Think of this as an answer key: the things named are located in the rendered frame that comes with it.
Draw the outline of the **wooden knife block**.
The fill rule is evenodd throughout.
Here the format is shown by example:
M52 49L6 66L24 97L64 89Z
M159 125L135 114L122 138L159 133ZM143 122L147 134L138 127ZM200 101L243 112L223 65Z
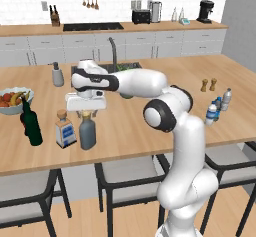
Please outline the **wooden knife block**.
M59 14L56 10L56 6L49 6L50 8L50 18L51 18L51 23L54 27L59 27L60 26L60 19L59 19Z

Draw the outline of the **dark green glass bottle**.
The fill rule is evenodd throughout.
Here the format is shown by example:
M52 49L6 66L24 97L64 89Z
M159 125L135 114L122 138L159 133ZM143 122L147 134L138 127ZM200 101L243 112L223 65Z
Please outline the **dark green glass bottle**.
M22 98L23 113L20 116L21 122L25 127L25 135L29 138L32 146L39 146L43 139L39 127L37 114L30 109L29 103Z

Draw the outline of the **dark sink basin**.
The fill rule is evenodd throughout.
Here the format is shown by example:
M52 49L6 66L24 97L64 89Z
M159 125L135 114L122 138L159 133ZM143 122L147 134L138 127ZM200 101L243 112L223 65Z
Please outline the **dark sink basin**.
M133 62L133 63L128 63L128 64L133 64L134 69L141 67L141 65L138 62ZM100 64L100 67L105 69L109 74L114 73L114 72L118 72L117 70L114 70L112 64Z

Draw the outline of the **square glass bottle blue label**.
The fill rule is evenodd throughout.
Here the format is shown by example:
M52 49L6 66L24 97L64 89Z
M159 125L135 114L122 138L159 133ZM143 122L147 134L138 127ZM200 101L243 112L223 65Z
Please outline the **square glass bottle blue label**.
M58 110L57 117L56 143L61 148L66 148L77 141L74 128L71 121L67 118L67 111L65 109Z

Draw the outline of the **bowl of fruit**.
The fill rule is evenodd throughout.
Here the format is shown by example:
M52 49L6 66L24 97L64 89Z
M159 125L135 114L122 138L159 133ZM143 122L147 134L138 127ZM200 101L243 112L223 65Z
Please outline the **bowl of fruit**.
M26 87L6 88L0 91L0 113L16 115L23 112L21 97L24 96L28 103L34 98L34 91Z

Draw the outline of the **silver kettle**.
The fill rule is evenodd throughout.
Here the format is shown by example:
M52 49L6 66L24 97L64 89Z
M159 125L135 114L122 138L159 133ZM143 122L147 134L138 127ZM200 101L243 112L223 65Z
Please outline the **silver kettle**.
M159 23L161 21L161 10L162 10L162 3L159 1L148 1L148 9L151 13L151 22L152 23Z

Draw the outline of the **black hob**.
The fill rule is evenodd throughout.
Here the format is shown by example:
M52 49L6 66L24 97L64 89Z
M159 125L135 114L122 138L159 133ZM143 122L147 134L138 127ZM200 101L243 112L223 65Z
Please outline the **black hob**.
M119 22L64 24L63 31L123 30Z

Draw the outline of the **black toaster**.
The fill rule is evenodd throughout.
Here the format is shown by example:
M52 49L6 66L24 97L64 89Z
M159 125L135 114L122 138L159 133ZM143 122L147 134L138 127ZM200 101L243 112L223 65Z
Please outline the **black toaster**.
M151 13L149 10L133 10L132 22L134 24L149 24L151 22Z

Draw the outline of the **black stool grey seat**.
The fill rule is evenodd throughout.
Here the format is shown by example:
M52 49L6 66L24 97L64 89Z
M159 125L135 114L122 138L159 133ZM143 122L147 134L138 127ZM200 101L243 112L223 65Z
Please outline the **black stool grey seat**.
M250 160L236 144L206 149L205 166L219 181L219 188L253 184L253 190L235 236L240 237L256 200L256 159Z
M106 192L107 233L113 234L113 210L156 201L158 185L167 176L170 163L164 154L94 164L98 184L99 209L103 211Z
M62 197L69 218L70 203L60 169L0 177L0 229L44 221L57 237L50 215L52 199Z

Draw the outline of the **green vegetable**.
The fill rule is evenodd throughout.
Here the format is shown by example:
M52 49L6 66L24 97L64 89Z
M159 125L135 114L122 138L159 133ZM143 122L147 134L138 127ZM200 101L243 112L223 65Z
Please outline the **green vegetable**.
M124 64L117 64L116 65L117 71L125 71L125 70L129 70L129 69L134 69L134 65L133 64L128 64L128 63L124 63Z

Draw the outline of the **grey base cupboards run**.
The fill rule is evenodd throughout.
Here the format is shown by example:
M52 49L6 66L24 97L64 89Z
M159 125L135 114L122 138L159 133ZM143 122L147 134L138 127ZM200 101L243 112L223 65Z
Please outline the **grey base cupboards run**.
M219 54L225 35L224 29L201 29L0 37L0 67L110 61L113 50L118 60Z

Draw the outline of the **clear plastic bottle blue label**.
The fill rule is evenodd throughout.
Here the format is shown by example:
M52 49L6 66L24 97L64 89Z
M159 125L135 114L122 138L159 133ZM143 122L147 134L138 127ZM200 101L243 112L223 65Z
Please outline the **clear plastic bottle blue label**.
M216 111L217 111L216 102L213 101L213 102L208 106L208 109L207 109L207 112L206 112L206 118L205 118L205 124L206 124L206 125L210 126L210 125L213 124Z

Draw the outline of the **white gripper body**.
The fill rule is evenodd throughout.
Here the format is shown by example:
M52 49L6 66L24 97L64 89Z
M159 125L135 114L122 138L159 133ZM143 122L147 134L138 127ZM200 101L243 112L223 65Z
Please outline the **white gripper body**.
M65 95L66 108L68 111L82 110L101 110L106 108L105 96L93 96L91 98L83 98L76 93L67 93Z

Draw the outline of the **grey soap dispenser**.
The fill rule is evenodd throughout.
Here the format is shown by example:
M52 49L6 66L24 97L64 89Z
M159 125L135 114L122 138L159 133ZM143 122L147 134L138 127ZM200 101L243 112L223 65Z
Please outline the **grey soap dispenser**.
M57 62L53 63L52 81L56 87L61 87L64 85L64 76Z

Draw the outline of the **black coffee machine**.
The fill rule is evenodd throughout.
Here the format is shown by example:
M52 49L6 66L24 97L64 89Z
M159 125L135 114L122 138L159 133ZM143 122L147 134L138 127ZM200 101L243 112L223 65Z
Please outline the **black coffee machine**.
M214 3L209 0L202 0L200 2L200 11L199 17L197 21L204 23L204 24L211 24L212 21L208 18L208 15L212 13L212 9L214 7Z

